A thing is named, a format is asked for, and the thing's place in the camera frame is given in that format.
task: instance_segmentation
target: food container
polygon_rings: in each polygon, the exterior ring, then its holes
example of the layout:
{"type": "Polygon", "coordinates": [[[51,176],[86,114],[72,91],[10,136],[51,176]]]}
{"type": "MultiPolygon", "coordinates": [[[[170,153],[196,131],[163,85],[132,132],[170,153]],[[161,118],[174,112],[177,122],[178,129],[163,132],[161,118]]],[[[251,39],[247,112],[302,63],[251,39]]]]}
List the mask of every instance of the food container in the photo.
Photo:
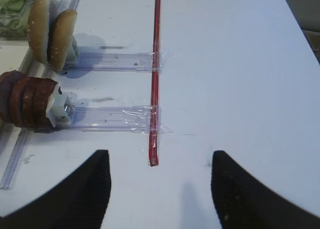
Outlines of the food container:
{"type": "Polygon", "coordinates": [[[0,0],[0,40],[26,41],[30,9],[36,0],[0,0]]]}

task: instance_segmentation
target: red rod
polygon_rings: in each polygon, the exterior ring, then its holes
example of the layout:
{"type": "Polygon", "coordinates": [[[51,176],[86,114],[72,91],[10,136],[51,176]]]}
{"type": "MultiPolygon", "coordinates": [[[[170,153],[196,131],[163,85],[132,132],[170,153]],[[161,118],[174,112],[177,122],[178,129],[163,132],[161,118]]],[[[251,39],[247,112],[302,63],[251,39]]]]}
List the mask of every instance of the red rod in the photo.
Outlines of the red rod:
{"type": "Polygon", "coordinates": [[[158,159],[158,126],[159,126],[159,68],[160,68],[160,17],[161,0],[154,4],[154,33],[153,33],[153,71],[151,85],[151,117],[149,134],[149,161],[150,166],[157,166],[158,159]]]}

